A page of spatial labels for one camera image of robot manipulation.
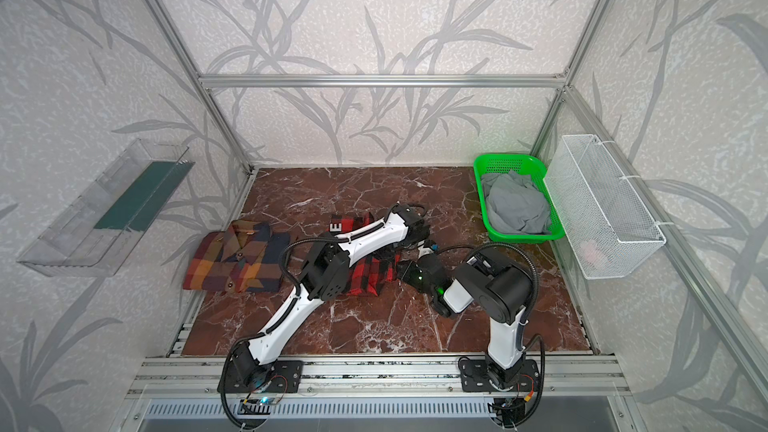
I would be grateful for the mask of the red black plaid shirt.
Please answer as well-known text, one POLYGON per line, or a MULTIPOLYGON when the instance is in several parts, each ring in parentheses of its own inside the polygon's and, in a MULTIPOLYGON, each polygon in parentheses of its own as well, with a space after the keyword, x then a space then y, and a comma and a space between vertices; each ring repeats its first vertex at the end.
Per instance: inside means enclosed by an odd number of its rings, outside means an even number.
MULTIPOLYGON (((338 235, 349 233, 375 221, 371 213, 363 216, 332 215, 329 232, 338 235)), ((350 269, 350 276, 344 293, 350 296, 378 297, 385 283, 397 279, 397 265, 401 253, 385 249, 360 259, 350 269)))

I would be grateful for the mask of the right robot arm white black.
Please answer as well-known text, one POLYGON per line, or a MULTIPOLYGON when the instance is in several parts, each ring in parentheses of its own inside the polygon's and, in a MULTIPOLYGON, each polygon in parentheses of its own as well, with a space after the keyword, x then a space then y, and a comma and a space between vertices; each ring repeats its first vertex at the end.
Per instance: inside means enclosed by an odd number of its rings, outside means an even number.
POLYGON ((524 251, 490 242, 469 249, 448 272, 439 251, 397 265, 397 278, 427 296, 432 309, 451 318, 476 304, 489 317, 487 380, 499 391, 513 387, 526 360, 523 334, 539 295, 539 274, 524 251))

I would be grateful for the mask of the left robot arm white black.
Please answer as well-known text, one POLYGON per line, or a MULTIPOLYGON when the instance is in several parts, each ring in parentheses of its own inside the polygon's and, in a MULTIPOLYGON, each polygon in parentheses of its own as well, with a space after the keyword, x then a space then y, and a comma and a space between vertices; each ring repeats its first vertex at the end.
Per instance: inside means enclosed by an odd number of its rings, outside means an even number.
POLYGON ((319 306, 344 291, 360 260, 379 252, 395 253, 429 237, 423 209, 421 205, 397 203, 382 218, 353 231, 331 230, 284 248, 278 266, 294 291, 258 333, 233 344, 217 391, 244 393, 265 387, 275 375, 273 365, 289 339, 319 306))

